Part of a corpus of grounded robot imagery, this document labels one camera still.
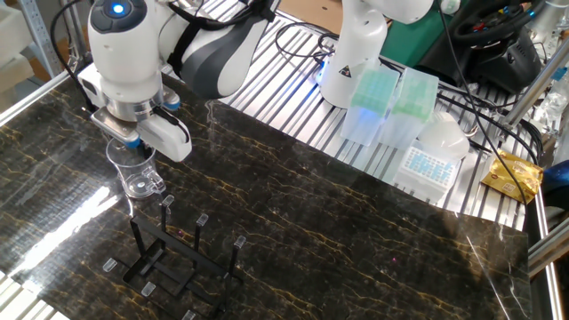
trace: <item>cardboard box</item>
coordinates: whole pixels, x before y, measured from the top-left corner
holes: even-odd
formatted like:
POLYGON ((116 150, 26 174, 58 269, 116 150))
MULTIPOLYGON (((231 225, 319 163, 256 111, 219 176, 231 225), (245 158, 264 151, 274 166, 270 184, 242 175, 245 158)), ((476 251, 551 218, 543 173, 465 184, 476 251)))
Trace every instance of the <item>cardboard box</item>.
POLYGON ((300 20, 327 28, 333 33, 339 34, 341 31, 341 0, 282 0, 278 8, 300 20))

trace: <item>blue led light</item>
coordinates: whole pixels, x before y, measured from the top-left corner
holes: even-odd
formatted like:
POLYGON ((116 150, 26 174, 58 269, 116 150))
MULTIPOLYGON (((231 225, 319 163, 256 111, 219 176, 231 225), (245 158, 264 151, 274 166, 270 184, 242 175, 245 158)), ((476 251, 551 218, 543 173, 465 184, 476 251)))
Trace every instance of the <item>blue led light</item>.
POLYGON ((121 14, 124 12, 124 7, 121 4, 113 5, 113 11, 117 14, 121 14))

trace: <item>gold packet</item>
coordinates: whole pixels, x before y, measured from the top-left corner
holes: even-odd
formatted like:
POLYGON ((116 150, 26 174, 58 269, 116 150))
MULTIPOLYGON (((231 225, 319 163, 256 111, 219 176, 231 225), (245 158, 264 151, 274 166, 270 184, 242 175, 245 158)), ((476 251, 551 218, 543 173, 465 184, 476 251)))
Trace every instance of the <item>gold packet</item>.
MULTIPOLYGON (((541 181, 543 180, 543 169, 508 152, 498 150, 498 153, 522 187, 525 200, 527 203, 530 203, 539 191, 541 181)), ((490 167, 487 168, 488 174, 486 174, 486 177, 482 179, 481 182, 523 203, 524 200, 517 188, 516 182, 509 176, 509 173, 501 164, 500 159, 493 156, 488 159, 488 163, 491 164, 490 167)))

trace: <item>aluminum slat platform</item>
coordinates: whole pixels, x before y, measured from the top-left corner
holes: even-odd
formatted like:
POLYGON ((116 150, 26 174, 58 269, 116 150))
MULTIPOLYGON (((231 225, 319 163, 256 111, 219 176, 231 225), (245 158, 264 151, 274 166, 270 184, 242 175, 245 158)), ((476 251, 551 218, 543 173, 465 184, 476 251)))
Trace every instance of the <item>aluminum slat platform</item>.
MULTIPOLYGON (((227 20, 236 9, 236 0, 210 0, 204 9, 216 19, 227 20)), ((320 70, 319 64, 311 58, 281 53, 276 48, 276 32, 292 22, 298 20, 281 12, 276 16, 260 40, 243 87, 221 101, 346 164, 393 184, 405 152, 378 143, 365 147, 343 139, 340 132, 346 110, 336 108, 322 98, 315 80, 320 70)), ((308 28, 291 28, 279 38, 279 43, 289 52, 310 55, 318 51, 318 36, 317 32, 308 28)), ((403 69, 395 62, 392 65, 403 69)), ((176 77, 169 66, 164 67, 163 71, 176 77)), ((459 93, 447 90, 439 93, 463 104, 466 102, 459 93)), ((484 87, 478 88, 476 95, 497 105, 516 98, 484 87)), ((437 100, 435 111, 451 113, 464 131, 472 128, 476 122, 473 114, 444 100, 437 100)), ((488 123, 483 120, 483 124, 488 131, 488 123)), ((531 143, 529 134, 524 130, 516 128, 514 132, 520 134, 528 144, 531 143)), ((489 148, 481 132, 474 140, 489 148)), ((514 139, 507 139, 500 148, 530 159, 514 139)), ((429 199, 421 200, 452 212, 462 212, 521 230, 525 220, 524 206, 479 183, 487 158, 487 154, 471 149, 462 160, 460 173, 451 191, 436 203, 429 199)), ((412 189, 403 191, 414 195, 412 189)))

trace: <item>black bracket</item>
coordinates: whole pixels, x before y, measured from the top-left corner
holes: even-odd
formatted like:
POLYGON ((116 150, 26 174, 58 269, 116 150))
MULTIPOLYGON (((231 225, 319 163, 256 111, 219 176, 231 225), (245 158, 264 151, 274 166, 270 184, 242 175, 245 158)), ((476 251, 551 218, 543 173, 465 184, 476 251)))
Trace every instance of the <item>black bracket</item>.
MULTIPOLYGON (((233 278, 237 279, 240 284, 243 283, 243 279, 234 275, 234 269, 236 265, 237 254, 239 252, 239 249, 243 247, 246 239, 244 236, 240 236, 236 240, 233 246, 231 262, 229 263, 228 268, 220 266, 219 264, 205 257, 203 254, 199 253, 201 229, 209 218, 207 214, 202 214, 202 216, 196 222, 194 248, 189 247, 182 241, 168 234, 166 230, 166 220, 167 216, 170 214, 170 205, 173 203, 173 200, 174 197, 172 195, 169 195, 161 203, 161 228, 154 226, 148 220, 140 216, 136 216, 131 219, 131 228, 132 232, 134 233, 137 247, 139 249, 140 258, 134 263, 132 267, 128 269, 128 271, 126 271, 123 276, 123 281, 130 285, 134 277, 146 277, 148 274, 150 274, 151 271, 157 270, 178 284, 175 290, 166 291, 168 294, 172 295, 174 298, 179 298, 182 292, 190 291, 201 300, 212 306, 212 309, 207 316, 216 317, 220 312, 223 313, 228 309, 229 295, 232 293, 233 278), (156 238, 156 241, 152 243, 148 248, 142 241, 142 235, 140 233, 141 230, 146 231, 156 238), (166 247, 192 259, 193 265, 188 266, 188 268, 191 269, 191 272, 188 272, 187 274, 176 273, 162 264, 160 260, 165 256, 166 247), (198 272, 198 266, 199 271, 209 271, 210 274, 214 274, 224 283, 223 292, 219 295, 219 298, 212 296, 204 289, 202 289, 201 286, 195 285, 193 283, 193 280, 196 278, 198 272)), ((155 284, 148 282, 144 289, 142 289, 141 294, 152 301, 149 296, 155 288, 155 284)), ((192 315, 194 315, 194 312, 191 311, 191 308, 188 308, 188 313, 182 318, 182 320, 191 319, 193 318, 192 315)))

